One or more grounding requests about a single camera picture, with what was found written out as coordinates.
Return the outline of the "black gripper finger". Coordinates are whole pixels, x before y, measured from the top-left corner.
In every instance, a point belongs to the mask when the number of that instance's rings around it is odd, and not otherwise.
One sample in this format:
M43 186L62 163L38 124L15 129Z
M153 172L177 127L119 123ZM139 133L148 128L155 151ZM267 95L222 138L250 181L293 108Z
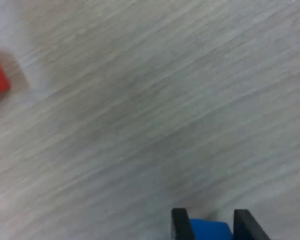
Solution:
M271 240L252 213L247 209L234 210L233 239Z
M188 212L185 208L173 208L171 210L171 239L195 240Z

